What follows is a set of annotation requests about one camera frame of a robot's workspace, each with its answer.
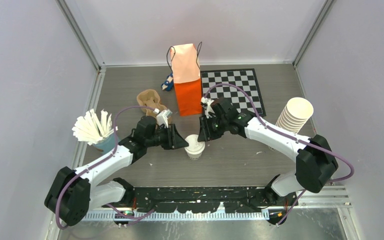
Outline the white plastic cup lid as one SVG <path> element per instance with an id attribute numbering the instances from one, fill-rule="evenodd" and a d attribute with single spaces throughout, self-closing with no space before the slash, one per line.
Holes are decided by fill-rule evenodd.
<path id="1" fill-rule="evenodd" d="M 189 143 L 188 147 L 185 147 L 184 149 L 190 150 L 190 151 L 198 151 L 198 150 L 204 150 L 205 149 L 205 142 L 198 141 L 198 135 L 197 134 L 191 134 L 188 135 L 185 140 Z"/>

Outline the white paper coffee cup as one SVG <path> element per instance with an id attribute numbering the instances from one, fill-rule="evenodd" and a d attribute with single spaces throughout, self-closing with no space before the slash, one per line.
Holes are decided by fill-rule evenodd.
<path id="1" fill-rule="evenodd" d="M 202 153 L 203 153 L 203 150 L 192 151 L 192 150 L 185 149 L 185 151 L 186 151 L 187 156 L 191 160 L 198 160 L 202 156 Z"/>

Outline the stack of white paper cups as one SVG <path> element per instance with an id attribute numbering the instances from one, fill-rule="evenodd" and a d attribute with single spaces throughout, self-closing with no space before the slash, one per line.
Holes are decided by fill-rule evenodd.
<path id="1" fill-rule="evenodd" d="M 283 108 L 275 125 L 297 134 L 314 113 L 313 105 L 305 98 L 293 97 Z"/>

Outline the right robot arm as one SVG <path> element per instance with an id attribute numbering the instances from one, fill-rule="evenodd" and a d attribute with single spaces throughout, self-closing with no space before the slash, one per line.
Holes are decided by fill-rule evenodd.
<path id="1" fill-rule="evenodd" d="M 217 140 L 230 132 L 263 143 L 295 163 L 295 170 L 276 175 L 265 187 L 265 198 L 271 205 L 279 205 L 296 191 L 319 193 L 339 167 L 335 157 L 327 153 L 331 148 L 321 135 L 294 134 L 249 110 L 238 112 L 223 97 L 216 100 L 202 97 L 201 106 L 198 142 Z"/>

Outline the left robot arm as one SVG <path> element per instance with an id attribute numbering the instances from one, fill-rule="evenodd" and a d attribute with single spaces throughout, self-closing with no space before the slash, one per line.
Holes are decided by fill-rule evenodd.
<path id="1" fill-rule="evenodd" d="M 176 150 L 189 143 L 178 133 L 175 124 L 158 125 L 152 116 L 142 117 L 130 135 L 120 140 L 110 152 L 98 159 L 71 169 L 61 168 L 45 197 L 44 205 L 67 226 L 79 223 L 89 210 L 110 203 L 128 207 L 133 202 L 133 186 L 115 178 L 101 184 L 116 171 L 143 157 L 148 148 Z"/>

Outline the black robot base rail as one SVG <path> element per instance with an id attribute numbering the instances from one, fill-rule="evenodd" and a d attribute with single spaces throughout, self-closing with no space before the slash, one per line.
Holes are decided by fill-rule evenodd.
<path id="1" fill-rule="evenodd" d="M 276 197 L 259 186 L 135 187 L 112 206 L 140 213 L 154 210 L 156 213 L 178 211 L 182 214 L 214 213 L 223 207 L 226 213 L 233 214 L 256 213 L 268 207 L 285 210 L 296 198 L 295 192 Z"/>

